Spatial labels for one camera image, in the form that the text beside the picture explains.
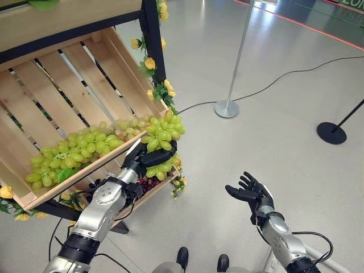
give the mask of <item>robotic hand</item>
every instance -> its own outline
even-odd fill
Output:
[[[269,190],[248,172],[241,176],[242,188],[225,186],[229,195],[248,202],[253,225],[259,226],[263,238],[273,249],[277,260],[288,273],[320,273],[311,261],[303,243],[296,238],[284,222],[282,214],[274,211],[273,197]]]
[[[142,196],[138,180],[144,177],[147,167],[174,156],[177,143],[173,140],[171,145],[170,151],[161,149],[147,154],[146,144],[140,140],[134,143],[126,154],[121,172],[115,177],[106,177],[95,190],[90,205],[82,211],[59,254],[51,259],[44,273],[87,273],[90,270],[91,260],[127,197]]]

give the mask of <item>red floor line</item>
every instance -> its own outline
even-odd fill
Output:
[[[336,5],[336,6],[339,6],[339,7],[343,7],[343,8],[345,8],[345,9],[347,9],[347,10],[355,11],[356,13],[364,14],[364,11],[361,11],[361,10],[359,10],[359,9],[355,9],[355,8],[350,7],[350,6],[347,6],[347,5],[343,5],[343,4],[340,4],[340,3],[335,3],[335,2],[332,2],[332,1],[330,1],[330,0],[323,0],[323,1],[325,1],[325,2],[329,2],[329,3],[334,4],[334,5]]]
[[[241,0],[235,0],[235,2],[237,2],[237,3],[239,3],[239,4],[246,5],[246,6],[248,6],[248,5],[249,5],[249,4],[247,4],[247,3],[242,2]],[[343,40],[343,39],[340,39],[340,38],[338,38],[338,37],[335,37],[335,36],[333,36],[333,35],[331,35],[331,34],[328,34],[328,33],[324,32],[324,31],[321,31],[321,30],[318,30],[318,29],[316,29],[316,28],[313,28],[313,27],[307,26],[306,24],[302,24],[302,23],[300,23],[300,22],[298,22],[298,21],[295,21],[295,20],[292,20],[292,19],[290,19],[290,18],[287,18],[287,17],[281,16],[281,15],[279,15],[279,14],[277,14],[277,13],[273,13],[272,11],[265,10],[265,9],[263,9],[263,8],[261,8],[261,7],[256,7],[256,6],[254,6],[254,7],[255,7],[256,9],[263,10],[263,11],[265,11],[265,12],[267,12],[267,13],[273,14],[274,16],[277,16],[277,17],[279,17],[279,18],[285,19],[285,20],[290,21],[290,22],[292,22],[292,23],[298,24],[299,26],[306,27],[306,28],[308,28],[308,29],[310,29],[310,30],[316,31],[316,32],[318,32],[318,33],[320,33],[320,34],[323,34],[323,35],[325,35],[325,36],[331,37],[331,38],[333,38],[333,39],[335,39],[335,40],[338,40],[338,41],[340,41],[340,42],[342,42],[342,43],[348,44],[348,45],[350,45],[350,46],[352,46],[352,47],[355,47],[355,48],[358,48],[358,49],[360,49],[360,50],[363,50],[363,51],[364,51],[364,48],[363,48],[363,47],[359,47],[359,46],[357,46],[357,45],[355,45],[355,44],[353,44],[353,43],[350,43],[350,42],[348,42],[348,41],[346,41],[346,40]]]

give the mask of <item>black stanchion base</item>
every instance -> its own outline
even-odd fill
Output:
[[[341,144],[346,141],[344,130],[331,122],[323,122],[316,129],[319,137],[330,144]]]

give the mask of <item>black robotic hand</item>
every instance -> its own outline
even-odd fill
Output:
[[[267,205],[274,209],[273,197],[267,188],[248,172],[244,172],[244,176],[240,176],[240,179],[242,181],[239,181],[239,185],[242,188],[237,189],[226,185],[225,189],[234,198],[248,202],[252,213],[250,221],[253,225],[256,225],[257,220],[259,221],[259,207]]]

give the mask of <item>green sign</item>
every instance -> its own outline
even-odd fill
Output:
[[[364,0],[340,0],[340,3],[364,11]]]

